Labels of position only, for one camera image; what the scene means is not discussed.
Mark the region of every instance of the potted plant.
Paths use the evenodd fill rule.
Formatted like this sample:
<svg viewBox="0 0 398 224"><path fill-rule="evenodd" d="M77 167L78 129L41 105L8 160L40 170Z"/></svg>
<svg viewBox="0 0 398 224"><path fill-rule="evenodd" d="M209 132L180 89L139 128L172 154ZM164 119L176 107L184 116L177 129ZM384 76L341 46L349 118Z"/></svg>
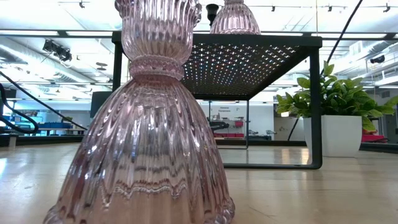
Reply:
<svg viewBox="0 0 398 224"><path fill-rule="evenodd" d="M332 75L333 68L334 65L325 62L320 77L323 155L353 157L361 145L362 129L375 130L369 117L394 114L393 106L398 104L398 96L379 106L363 91L362 78L338 80ZM286 93L286 99L283 99L277 95L277 112L290 112L304 118L305 141L311 149L310 80L298 78L297 83L303 90L294 96Z"/></svg>

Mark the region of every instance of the perforated metal tabletop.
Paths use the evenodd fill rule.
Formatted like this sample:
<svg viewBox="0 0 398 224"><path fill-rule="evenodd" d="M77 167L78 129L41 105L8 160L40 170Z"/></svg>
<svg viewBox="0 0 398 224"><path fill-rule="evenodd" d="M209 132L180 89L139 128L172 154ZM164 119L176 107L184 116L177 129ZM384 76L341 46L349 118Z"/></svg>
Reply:
<svg viewBox="0 0 398 224"><path fill-rule="evenodd" d="M196 99L250 100L320 47L321 37L194 34L181 82Z"/></svg>

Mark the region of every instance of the ribbed glass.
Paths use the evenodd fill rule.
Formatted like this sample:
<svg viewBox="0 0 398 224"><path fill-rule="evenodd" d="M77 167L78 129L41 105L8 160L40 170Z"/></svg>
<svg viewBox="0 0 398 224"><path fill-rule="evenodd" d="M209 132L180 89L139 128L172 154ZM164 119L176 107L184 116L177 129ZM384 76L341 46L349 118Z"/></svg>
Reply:
<svg viewBox="0 0 398 224"><path fill-rule="evenodd" d="M44 224L231 223L223 163L179 82L197 0L117 0L132 79L93 120Z"/></svg>
<svg viewBox="0 0 398 224"><path fill-rule="evenodd" d="M224 1L225 6L211 26L211 34L261 34L253 13L243 0Z"/></svg>

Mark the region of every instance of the pink glass vase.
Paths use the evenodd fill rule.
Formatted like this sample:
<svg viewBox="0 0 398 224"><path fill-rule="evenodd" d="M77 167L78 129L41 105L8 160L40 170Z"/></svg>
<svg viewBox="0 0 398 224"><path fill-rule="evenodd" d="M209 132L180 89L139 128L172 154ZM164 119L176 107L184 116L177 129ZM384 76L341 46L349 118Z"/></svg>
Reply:
<svg viewBox="0 0 398 224"><path fill-rule="evenodd" d="M197 0L117 0L132 79L98 111L44 224L231 223L223 163L179 82Z"/></svg>
<svg viewBox="0 0 398 224"><path fill-rule="evenodd" d="M253 13L243 0L224 0L225 6L211 26L211 34L261 34Z"/></svg>

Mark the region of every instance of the wooden table surface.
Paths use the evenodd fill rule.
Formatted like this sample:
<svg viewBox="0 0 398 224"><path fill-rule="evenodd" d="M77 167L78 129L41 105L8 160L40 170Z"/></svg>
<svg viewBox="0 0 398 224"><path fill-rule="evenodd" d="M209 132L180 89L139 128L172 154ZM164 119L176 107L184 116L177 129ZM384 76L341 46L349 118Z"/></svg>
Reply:
<svg viewBox="0 0 398 224"><path fill-rule="evenodd" d="M77 147L59 144L0 151L0 223L41 223L57 200ZM252 153L264 161L308 159L307 150L301 148L251 147ZM221 150L221 155L225 162L246 161L241 158L245 151ZM357 158L326 158L320 170L228 169L226 175L236 204L233 223L398 223L395 154L359 152Z"/></svg>

